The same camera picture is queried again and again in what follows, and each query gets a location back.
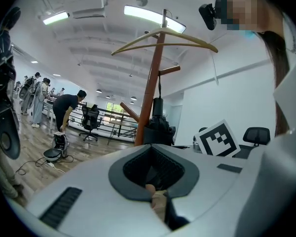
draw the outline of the black vent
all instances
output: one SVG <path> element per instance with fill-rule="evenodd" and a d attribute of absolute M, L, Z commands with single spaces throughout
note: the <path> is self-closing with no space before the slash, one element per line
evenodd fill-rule
<path fill-rule="evenodd" d="M 123 172 L 130 181 L 144 187 L 150 168 L 153 168 L 152 171 L 156 174 L 157 178 L 155 180 L 157 183 L 153 184 L 159 190 L 165 190 L 172 186 L 185 172 L 185 169 L 180 163 L 156 149 L 146 151 L 126 162 Z"/>
<path fill-rule="evenodd" d="M 82 190 L 68 187 L 40 217 L 40 220 L 52 228 L 57 228 L 72 208 Z"/>

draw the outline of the white wall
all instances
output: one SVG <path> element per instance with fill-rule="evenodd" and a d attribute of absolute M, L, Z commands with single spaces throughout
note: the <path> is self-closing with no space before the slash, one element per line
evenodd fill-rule
<path fill-rule="evenodd" d="M 43 81 L 44 78 L 49 78 L 51 87 L 54 87 L 53 85 L 57 84 L 57 80 L 53 76 L 47 74 L 45 71 L 42 71 L 42 69 L 40 69 L 38 66 L 28 62 L 21 56 L 14 55 L 13 62 L 14 69 L 16 71 L 15 81 L 20 81 L 23 84 L 24 76 L 31 77 L 34 76 L 36 72 L 39 72 L 41 77 L 38 79 L 38 81 Z"/>
<path fill-rule="evenodd" d="M 57 79 L 56 86 L 53 86 L 52 84 L 51 86 L 55 88 L 55 93 L 58 93 L 62 88 L 64 88 L 64 94 L 70 95 L 77 95 L 79 90 L 81 89 L 78 85 L 65 79 Z"/>
<path fill-rule="evenodd" d="M 193 135 L 225 119 L 239 144 L 248 127 L 275 132 L 274 75 L 272 64 L 260 66 L 188 89 L 176 145 L 191 145 Z"/>
<path fill-rule="evenodd" d="M 182 112 L 182 105 L 173 106 L 172 111 L 171 111 L 171 115 L 169 116 L 169 120 L 168 120 L 169 125 L 175 126 L 175 128 L 176 128 L 176 133 L 174 135 L 175 140 L 178 135 L 179 128 L 180 128 L 181 112 Z"/>
<path fill-rule="evenodd" d="M 248 39 L 228 33 L 212 45 L 218 53 L 204 48 L 188 49 L 180 64 L 181 70 L 161 78 L 163 97 L 213 79 L 214 63 L 217 76 L 220 76 L 269 59 L 264 43 L 258 37 Z"/>

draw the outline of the white robot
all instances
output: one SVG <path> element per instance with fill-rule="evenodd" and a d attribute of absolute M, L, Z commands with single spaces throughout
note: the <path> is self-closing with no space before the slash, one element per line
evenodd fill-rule
<path fill-rule="evenodd" d="M 274 97 L 293 129 L 248 159 L 143 145 L 79 164 L 27 210 L 11 206 L 40 236 L 259 236 L 296 194 L 296 67 Z M 164 222 L 145 189 L 150 168 L 167 190 Z"/>

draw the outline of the black metal railing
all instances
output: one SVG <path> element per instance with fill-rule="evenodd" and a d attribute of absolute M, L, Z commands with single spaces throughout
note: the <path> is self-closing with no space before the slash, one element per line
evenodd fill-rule
<path fill-rule="evenodd" d="M 82 111 L 82 109 L 81 109 L 82 106 L 85 106 L 84 102 L 79 103 L 77 108 L 74 111 L 72 111 L 72 113 L 69 116 L 69 122 L 77 123 L 83 127 L 83 125 L 82 125 L 83 114 L 77 112 L 77 110 Z M 48 111 L 48 107 L 46 105 L 44 105 L 43 109 Z M 104 120 L 104 117 L 108 117 L 108 118 L 110 118 L 110 120 L 111 119 L 115 119 L 115 120 L 118 119 L 118 120 L 120 120 L 120 122 L 126 121 L 128 123 L 137 124 L 137 122 L 135 122 L 135 121 L 128 120 L 129 118 L 131 118 L 128 114 L 117 113 L 117 112 L 108 111 L 108 110 L 101 109 L 101 108 L 98 108 L 98 110 L 100 111 L 100 113 L 98 115 L 98 121 L 100 121 L 101 117 L 102 117 L 102 120 L 101 120 L 101 125 L 97 128 L 97 130 L 102 130 L 102 131 L 105 131 L 108 133 L 112 132 L 113 126 L 110 126 L 109 125 L 110 122 L 107 120 Z M 81 115 L 81 117 L 75 117 L 72 114 Z M 123 126 L 121 125 L 121 126 L 115 128 L 114 134 L 116 134 L 118 137 L 120 137 L 120 136 L 126 137 L 126 138 L 135 138 L 136 137 L 136 132 L 137 132 L 136 129 L 131 129 L 130 127 L 129 127 L 129 129 L 124 129 L 122 127 Z"/>

